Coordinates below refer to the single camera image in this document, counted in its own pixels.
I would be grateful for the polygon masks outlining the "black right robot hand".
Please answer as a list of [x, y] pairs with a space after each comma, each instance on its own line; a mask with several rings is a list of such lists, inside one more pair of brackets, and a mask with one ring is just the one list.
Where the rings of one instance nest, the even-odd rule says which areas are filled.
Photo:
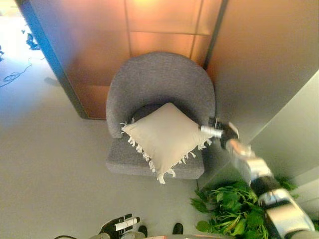
[[231, 122], [222, 122], [218, 118], [210, 118], [208, 125], [200, 125], [199, 129], [204, 134], [220, 140], [220, 145], [226, 149], [226, 144], [231, 139], [239, 139], [239, 131]]

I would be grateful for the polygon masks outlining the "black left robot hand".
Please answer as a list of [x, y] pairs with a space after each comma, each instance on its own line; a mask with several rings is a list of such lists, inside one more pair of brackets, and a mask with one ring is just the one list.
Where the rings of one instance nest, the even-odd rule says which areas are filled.
[[101, 227], [99, 235], [107, 235], [111, 239], [119, 239], [124, 232], [131, 230], [133, 225], [139, 223], [140, 220], [140, 217], [133, 217], [132, 214], [112, 219]]

